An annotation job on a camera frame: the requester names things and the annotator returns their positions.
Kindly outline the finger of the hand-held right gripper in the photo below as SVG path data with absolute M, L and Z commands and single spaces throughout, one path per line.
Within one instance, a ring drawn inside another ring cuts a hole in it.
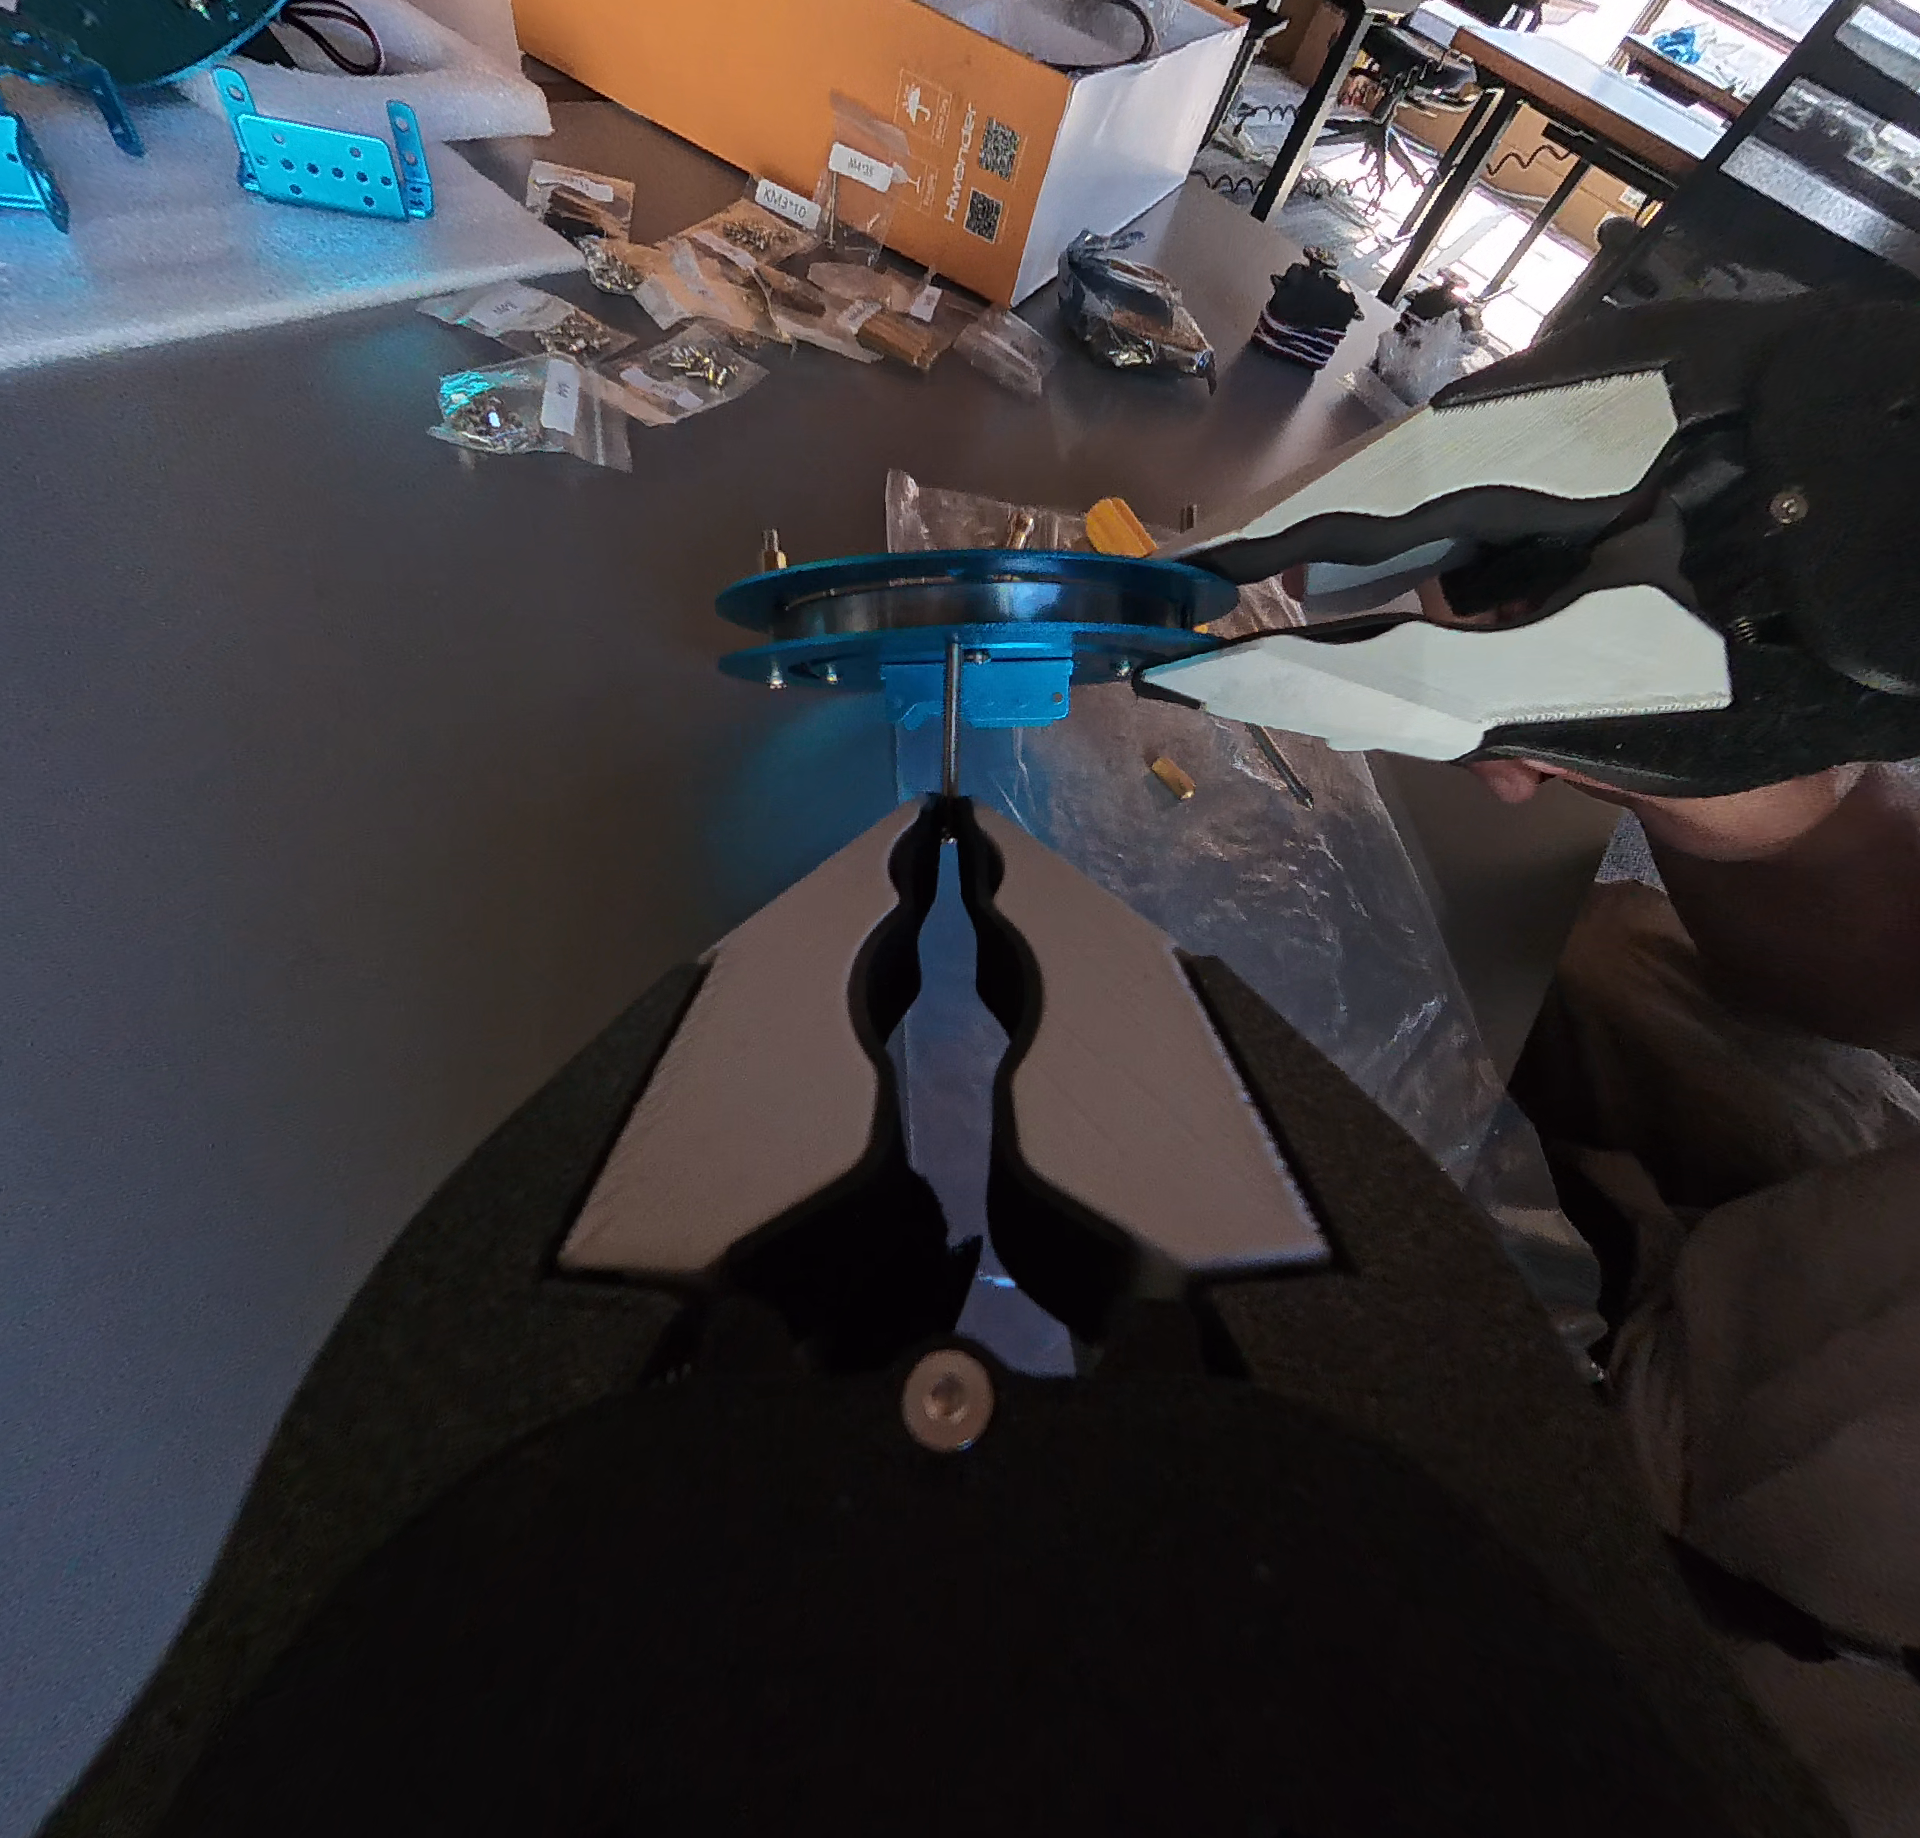
M 1336 750 L 1465 761 L 1496 729 L 1726 711 L 1734 654 L 1702 614 L 1637 580 L 1511 627 L 1348 614 L 1252 631 L 1131 671 L 1131 694 Z
M 1383 588 L 1516 548 L 1596 548 L 1678 431 L 1661 370 L 1415 412 L 1336 461 L 1212 515 L 1181 565 L 1252 588 Z

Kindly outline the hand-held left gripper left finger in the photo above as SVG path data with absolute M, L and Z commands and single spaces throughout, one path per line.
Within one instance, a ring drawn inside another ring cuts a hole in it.
M 899 804 L 706 951 L 556 1244 L 564 1274 L 947 1267 L 890 1058 L 941 843 L 941 804 Z

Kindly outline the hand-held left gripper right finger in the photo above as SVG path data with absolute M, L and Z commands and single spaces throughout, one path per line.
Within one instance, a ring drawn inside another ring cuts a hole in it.
M 1013 1281 L 1247 1281 L 1326 1265 L 1310 1200 L 1181 943 L 996 807 L 964 807 L 989 1088 L 989 1240 Z

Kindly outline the blue round turntable base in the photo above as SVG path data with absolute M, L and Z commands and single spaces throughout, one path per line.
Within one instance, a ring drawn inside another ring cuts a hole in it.
M 1046 729 L 1077 681 L 1212 647 L 1238 588 L 1176 555 L 931 548 L 760 568 L 714 606 L 751 635 L 720 661 L 740 681 L 879 694 L 894 729 Z

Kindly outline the grey desk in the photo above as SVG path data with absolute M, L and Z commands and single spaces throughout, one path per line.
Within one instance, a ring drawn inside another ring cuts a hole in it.
M 437 442 L 412 299 L 8 375 L 8 1831 L 164 1654 L 331 1319 L 673 959 L 894 804 L 874 698 L 720 671 L 714 596 L 884 548 L 890 464 L 1157 524 L 1373 428 L 1252 352 L 1299 253 L 1138 224 L 1221 392 L 777 344 L 631 474 Z

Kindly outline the person's right hand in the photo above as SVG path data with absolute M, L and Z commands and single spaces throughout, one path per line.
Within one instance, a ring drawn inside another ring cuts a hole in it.
M 1519 755 L 1483 755 L 1483 761 L 1472 761 L 1472 775 L 1476 775 L 1496 804 L 1528 804 L 1528 794 L 1540 794 L 1540 791 L 1548 791 L 1548 786 L 1584 791 L 1584 794 L 1596 794 L 1596 804 L 1610 804 L 1610 807 L 1637 811 L 1644 846 L 1671 843 L 1671 794 L 1602 786 L 1602 780 L 1592 780 L 1592 775 L 1548 770 L 1548 761 L 1519 761 Z

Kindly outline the black servo motor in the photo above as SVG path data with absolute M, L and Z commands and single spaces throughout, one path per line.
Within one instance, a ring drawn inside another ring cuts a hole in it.
M 1336 274 L 1336 253 L 1310 245 L 1285 274 L 1268 277 L 1268 299 L 1257 308 L 1247 344 L 1314 375 L 1353 316 L 1360 299 Z

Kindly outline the dark foil bag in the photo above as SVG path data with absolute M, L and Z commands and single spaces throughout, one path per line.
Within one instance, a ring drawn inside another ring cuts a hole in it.
M 1221 387 L 1221 358 L 1192 316 L 1181 284 L 1131 253 L 1138 226 L 1100 239 L 1077 234 L 1062 251 L 1062 326 L 1110 370 L 1192 375 Z

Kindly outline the person's tan trousers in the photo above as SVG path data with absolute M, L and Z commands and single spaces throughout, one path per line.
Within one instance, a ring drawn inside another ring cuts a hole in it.
M 1625 1223 L 1610 1401 L 1659 1522 L 1774 1608 L 1915 1654 L 1915 1088 L 1712 1001 L 1671 899 L 1602 884 L 1516 1091 Z

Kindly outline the pile of small hardware bags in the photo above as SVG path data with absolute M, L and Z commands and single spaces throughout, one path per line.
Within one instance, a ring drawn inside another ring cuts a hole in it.
M 656 245 L 631 239 L 631 181 L 534 161 L 524 203 L 567 239 L 606 299 L 656 326 L 656 343 L 516 277 L 437 294 L 420 310 L 484 335 L 499 358 L 437 380 L 435 436 L 462 456 L 567 456 L 624 474 L 631 428 L 726 412 L 799 344 L 899 370 L 956 352 L 1036 397 L 1056 370 L 1036 326 L 941 284 L 936 267 L 890 267 L 884 239 L 906 186 L 899 128 L 854 104 L 829 105 L 808 194 L 760 170 L 726 211 Z

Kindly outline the white foam sheet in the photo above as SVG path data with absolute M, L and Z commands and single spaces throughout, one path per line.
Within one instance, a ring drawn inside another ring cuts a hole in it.
M 252 88 L 271 118 L 342 128 L 388 128 L 388 104 L 412 104 L 435 216 L 337 216 L 242 194 L 207 75 L 132 94 L 144 161 L 113 145 L 93 94 L 8 79 L 8 104 L 66 198 L 66 234 L 40 211 L 0 224 L 8 370 L 577 267 L 577 251 L 516 194 L 467 167 L 467 141 L 550 128 L 544 94 L 516 68 L 514 0 L 350 4 L 388 51 L 384 79 L 252 68 Z

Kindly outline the yellow-handled screwdriver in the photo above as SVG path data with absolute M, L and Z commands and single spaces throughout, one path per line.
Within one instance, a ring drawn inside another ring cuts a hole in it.
M 1138 524 L 1138 510 L 1129 499 L 1095 499 L 1081 510 L 1087 548 L 1100 555 L 1157 555 L 1157 535 Z M 1247 720 L 1252 746 L 1262 750 L 1262 761 L 1277 770 L 1281 791 L 1310 807 L 1310 786 L 1293 775 L 1293 761 L 1281 755 L 1277 736 Z

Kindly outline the light blue perforated U bracket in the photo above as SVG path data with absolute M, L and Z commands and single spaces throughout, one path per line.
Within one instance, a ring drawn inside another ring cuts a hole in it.
M 337 128 L 261 116 L 240 68 L 211 68 L 211 84 L 242 194 L 388 224 L 427 224 L 437 211 L 412 104 L 388 94 L 388 128 Z

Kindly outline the light blue servo bracket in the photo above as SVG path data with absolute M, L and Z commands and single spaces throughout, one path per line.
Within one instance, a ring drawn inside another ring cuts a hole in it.
M 35 128 L 15 116 L 0 116 L 0 211 L 35 211 L 56 234 L 66 234 L 66 198 L 61 198 Z

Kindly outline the dark blue metal bracket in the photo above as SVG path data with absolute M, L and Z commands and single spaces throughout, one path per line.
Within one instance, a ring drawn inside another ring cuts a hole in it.
M 99 104 L 113 145 L 132 152 L 132 161 L 150 152 L 113 75 L 99 57 L 87 57 L 66 33 L 56 33 L 56 29 L 46 29 L 23 13 L 0 13 L 0 75 L 15 75 L 31 84 L 87 88 Z

